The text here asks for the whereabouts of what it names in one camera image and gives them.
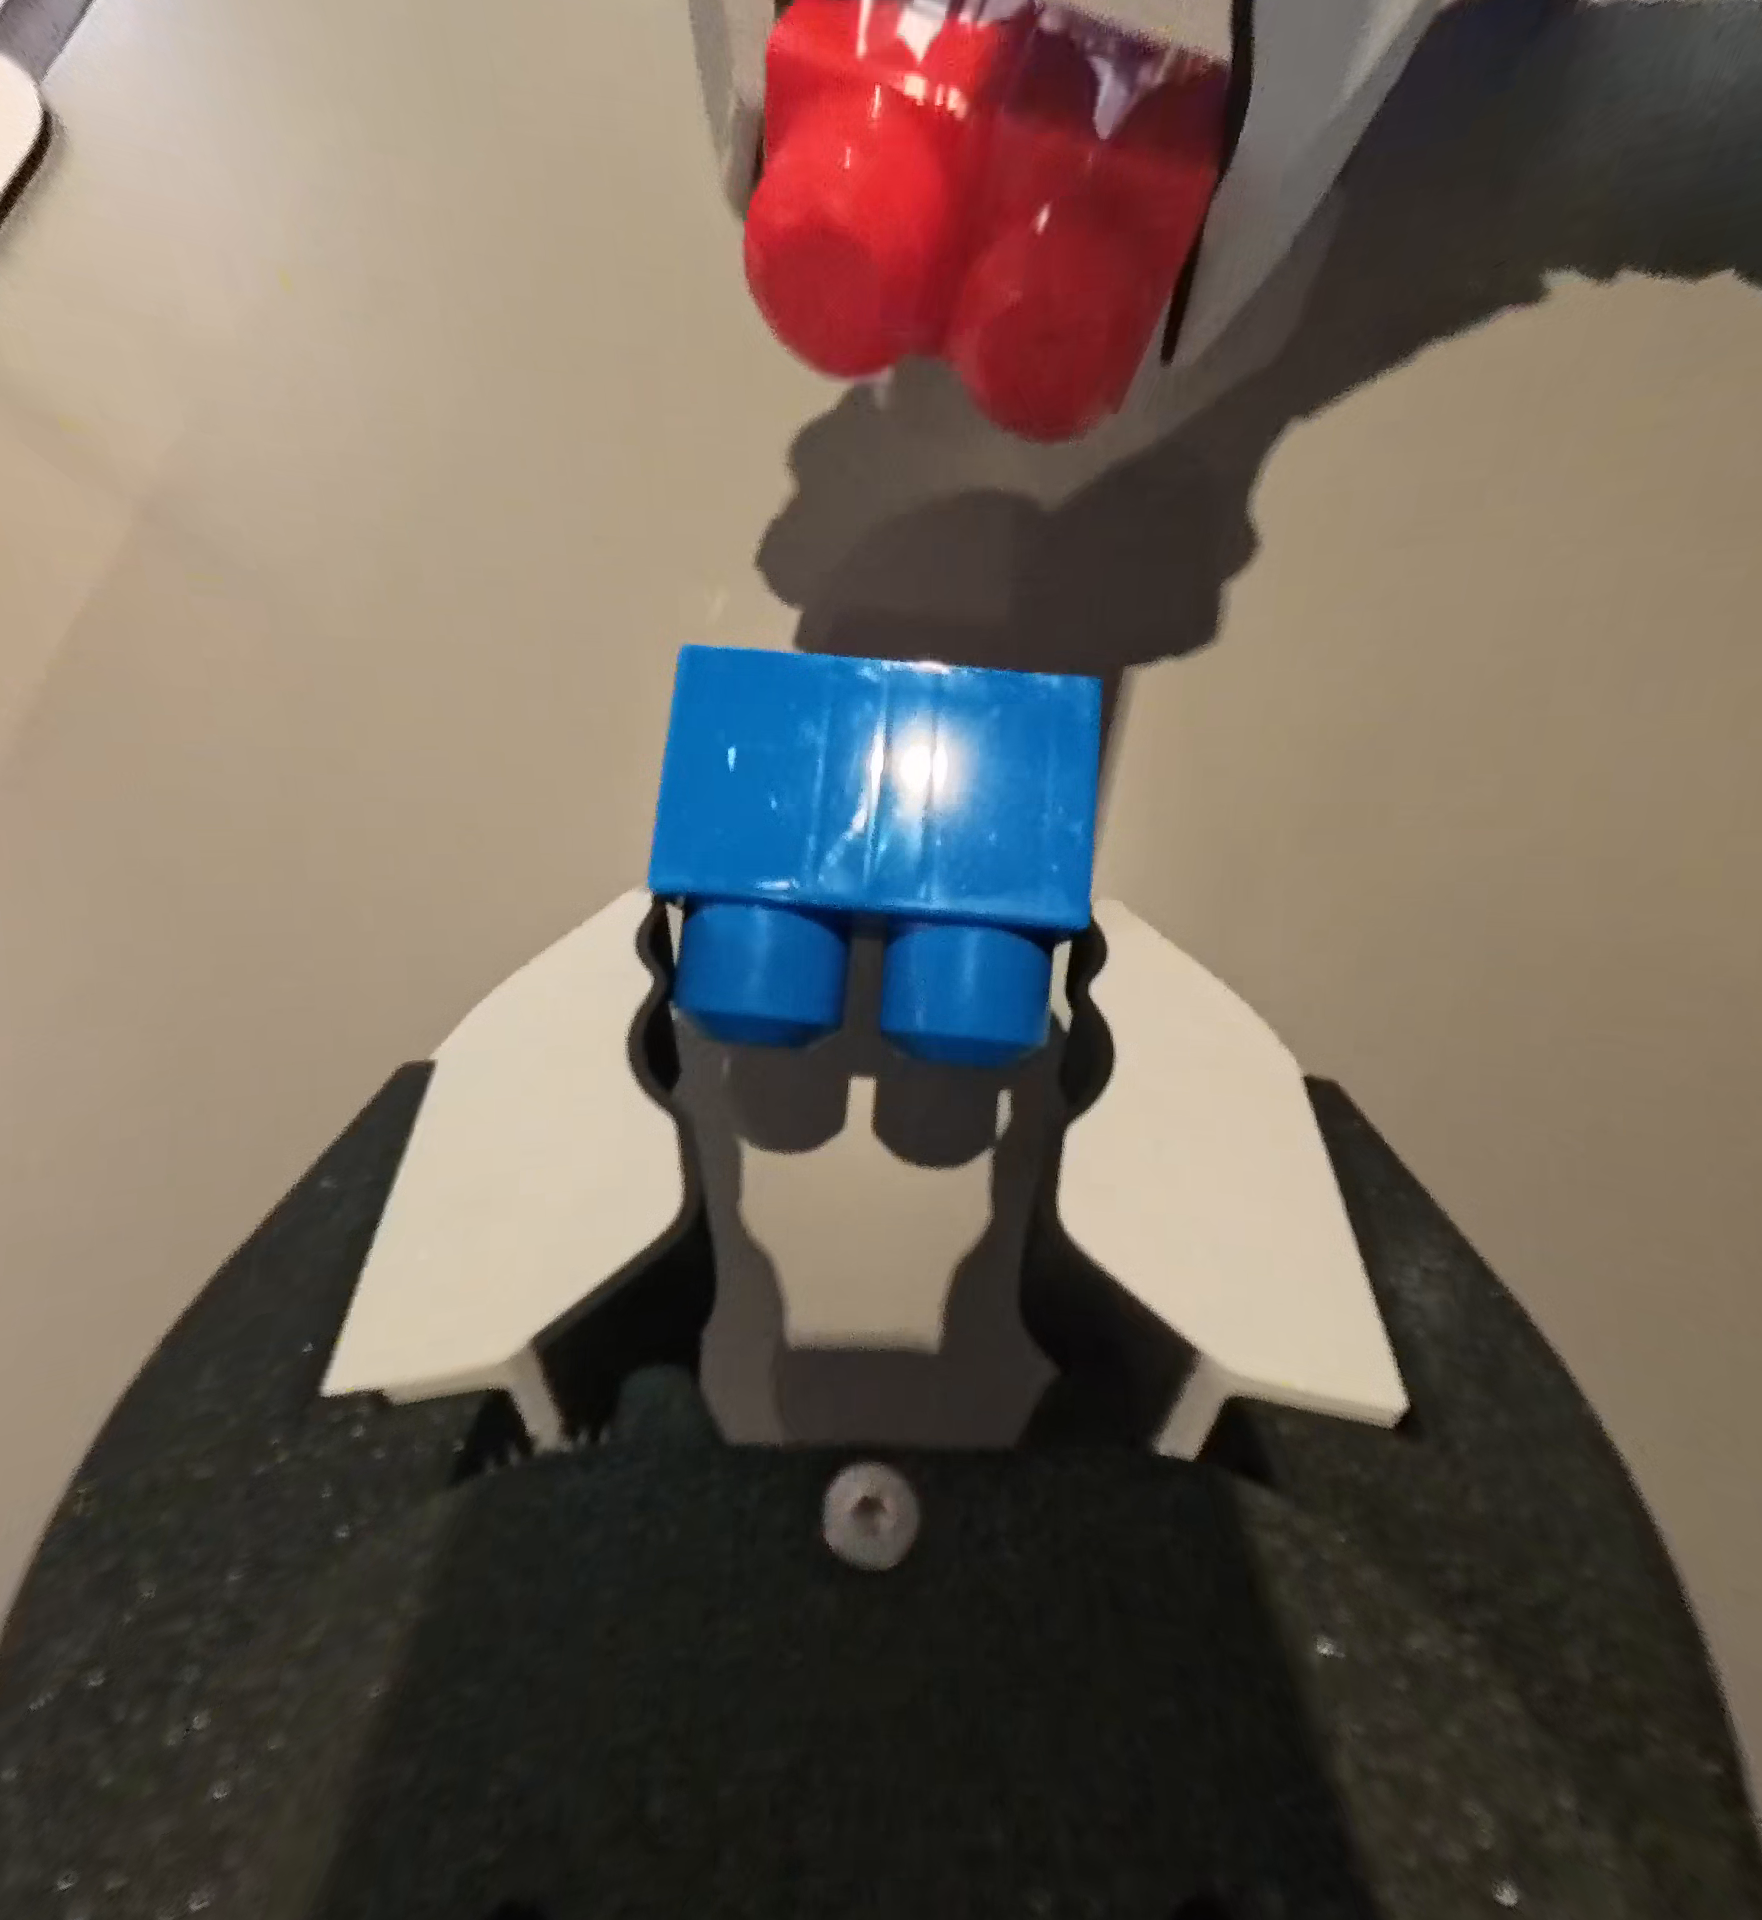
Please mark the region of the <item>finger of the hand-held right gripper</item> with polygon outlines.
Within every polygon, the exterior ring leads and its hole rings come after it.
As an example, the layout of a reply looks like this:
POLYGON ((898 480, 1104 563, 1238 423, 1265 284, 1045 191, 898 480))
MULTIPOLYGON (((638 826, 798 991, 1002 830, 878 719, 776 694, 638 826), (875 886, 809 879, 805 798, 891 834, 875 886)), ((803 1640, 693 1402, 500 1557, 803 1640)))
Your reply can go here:
POLYGON ((1249 74, 1164 359, 1206 356, 1297 251, 1422 41, 1420 3, 1242 5, 1249 74))
POLYGON ((748 204, 764 151, 767 57, 776 3, 689 3, 702 109, 728 204, 748 204))

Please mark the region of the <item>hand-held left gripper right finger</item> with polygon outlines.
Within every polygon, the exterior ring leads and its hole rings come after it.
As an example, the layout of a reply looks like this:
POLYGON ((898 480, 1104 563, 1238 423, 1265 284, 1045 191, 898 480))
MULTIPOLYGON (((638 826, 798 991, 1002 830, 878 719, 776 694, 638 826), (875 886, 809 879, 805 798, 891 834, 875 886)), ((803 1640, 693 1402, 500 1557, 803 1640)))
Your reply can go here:
POLYGON ((1197 1459, 1231 1402, 1411 1407, 1297 1057, 1120 900, 1063 980, 1061 1137, 1030 1227, 1035 1426, 1197 1459))

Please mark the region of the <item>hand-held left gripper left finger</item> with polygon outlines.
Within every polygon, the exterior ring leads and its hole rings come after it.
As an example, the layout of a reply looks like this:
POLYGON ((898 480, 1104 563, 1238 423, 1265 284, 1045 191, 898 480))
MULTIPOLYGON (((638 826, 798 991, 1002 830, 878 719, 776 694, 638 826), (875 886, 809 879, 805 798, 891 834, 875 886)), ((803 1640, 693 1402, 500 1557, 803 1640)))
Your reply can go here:
POLYGON ((322 1376, 408 1405, 500 1391, 534 1445, 583 1427, 540 1348, 683 1223, 693 1175, 642 1033, 660 901, 614 897, 494 986, 429 1058, 322 1376))

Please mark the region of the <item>red mega block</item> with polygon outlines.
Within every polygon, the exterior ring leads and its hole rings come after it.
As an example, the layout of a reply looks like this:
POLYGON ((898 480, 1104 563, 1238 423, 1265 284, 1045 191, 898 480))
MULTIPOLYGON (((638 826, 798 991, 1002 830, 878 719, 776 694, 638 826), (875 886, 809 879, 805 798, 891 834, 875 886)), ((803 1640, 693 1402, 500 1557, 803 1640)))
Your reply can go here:
POLYGON ((1039 444, 1115 417, 1225 169, 1231 24, 1072 5, 786 5, 769 38, 751 296, 815 371, 953 373, 1039 444))

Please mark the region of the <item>blue mega block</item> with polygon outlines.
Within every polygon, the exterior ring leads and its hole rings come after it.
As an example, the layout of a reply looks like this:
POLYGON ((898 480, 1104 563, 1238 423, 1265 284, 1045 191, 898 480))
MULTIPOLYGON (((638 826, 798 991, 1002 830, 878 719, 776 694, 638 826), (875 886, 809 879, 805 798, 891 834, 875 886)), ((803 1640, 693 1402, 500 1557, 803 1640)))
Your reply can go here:
POLYGON ((1033 1054, 1055 954, 1091 923, 1103 711, 1084 675, 683 648, 649 860, 682 909, 678 1012, 719 1045, 806 1049, 878 940, 878 1027, 903 1054, 1033 1054))

